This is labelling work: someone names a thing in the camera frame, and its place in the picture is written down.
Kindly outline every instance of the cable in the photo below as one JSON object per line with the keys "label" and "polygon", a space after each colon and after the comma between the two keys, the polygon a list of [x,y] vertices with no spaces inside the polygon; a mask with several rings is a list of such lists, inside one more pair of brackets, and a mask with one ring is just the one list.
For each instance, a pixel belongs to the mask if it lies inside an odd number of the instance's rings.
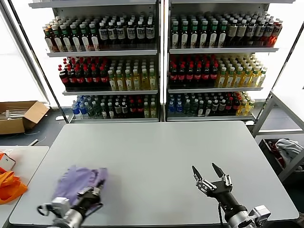
{"label": "cable", "polygon": [[218,204],[218,216],[219,216],[219,221],[220,221],[220,225],[222,228],[224,228],[224,224],[223,224],[223,218],[222,218],[222,211],[221,211],[221,208],[220,208],[220,204]]}

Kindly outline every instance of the cardboard box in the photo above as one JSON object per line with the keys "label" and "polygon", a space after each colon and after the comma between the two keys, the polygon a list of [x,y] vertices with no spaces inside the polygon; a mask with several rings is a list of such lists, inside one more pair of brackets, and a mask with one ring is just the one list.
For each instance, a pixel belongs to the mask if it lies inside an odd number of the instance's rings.
{"label": "cardboard box", "polygon": [[29,108],[23,118],[12,120],[0,120],[0,134],[23,133],[33,128],[49,108],[39,101],[0,102],[0,112],[3,113],[7,107]]}

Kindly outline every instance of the robotic arm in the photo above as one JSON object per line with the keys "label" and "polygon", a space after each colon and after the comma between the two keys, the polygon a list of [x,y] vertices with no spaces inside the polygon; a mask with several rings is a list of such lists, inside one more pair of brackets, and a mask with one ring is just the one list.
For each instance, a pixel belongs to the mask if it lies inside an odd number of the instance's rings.
{"label": "robotic arm", "polygon": [[270,216],[270,211],[264,206],[253,208],[248,214],[246,207],[240,205],[233,197],[231,177],[212,163],[213,169],[220,181],[209,182],[202,178],[198,170],[192,166],[196,186],[208,197],[215,198],[225,212],[225,220],[231,228],[259,228]]}

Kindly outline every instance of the yellow juice bottle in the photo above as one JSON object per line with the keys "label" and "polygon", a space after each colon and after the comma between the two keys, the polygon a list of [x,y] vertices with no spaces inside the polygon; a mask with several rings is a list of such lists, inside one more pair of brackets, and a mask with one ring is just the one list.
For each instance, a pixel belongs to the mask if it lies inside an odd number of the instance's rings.
{"label": "yellow juice bottle", "polygon": [[237,68],[237,72],[233,75],[232,86],[231,86],[232,88],[239,87],[238,85],[241,80],[242,71],[243,68],[241,66]]}
{"label": "yellow juice bottle", "polygon": [[224,81],[225,81],[225,73],[226,73],[226,67],[222,67],[220,75],[218,76],[218,83],[216,84],[217,88],[223,88]]}
{"label": "yellow juice bottle", "polygon": [[228,74],[225,76],[225,81],[224,81],[224,85],[223,85],[224,88],[231,88],[234,70],[235,70],[235,68],[233,66],[230,67]]}
{"label": "yellow juice bottle", "polygon": [[245,115],[247,100],[242,100],[242,104],[239,106],[236,115]]}
{"label": "yellow juice bottle", "polygon": [[250,81],[248,83],[248,87],[256,87],[256,84],[257,84],[257,80],[258,80],[258,71],[259,71],[259,68],[256,66],[254,71],[253,71],[253,74],[250,78]]}

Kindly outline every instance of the table leg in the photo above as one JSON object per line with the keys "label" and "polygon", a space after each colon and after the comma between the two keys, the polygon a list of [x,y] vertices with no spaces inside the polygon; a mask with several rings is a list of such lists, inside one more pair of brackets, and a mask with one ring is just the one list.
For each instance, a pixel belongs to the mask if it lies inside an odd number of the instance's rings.
{"label": "table leg", "polygon": [[270,98],[269,101],[266,104],[266,107],[264,108],[262,114],[260,115],[259,119],[257,120],[257,123],[255,127],[252,130],[252,136],[255,138],[258,135],[259,130],[263,126],[266,118],[268,117],[271,109],[274,107],[275,102],[273,98]]}

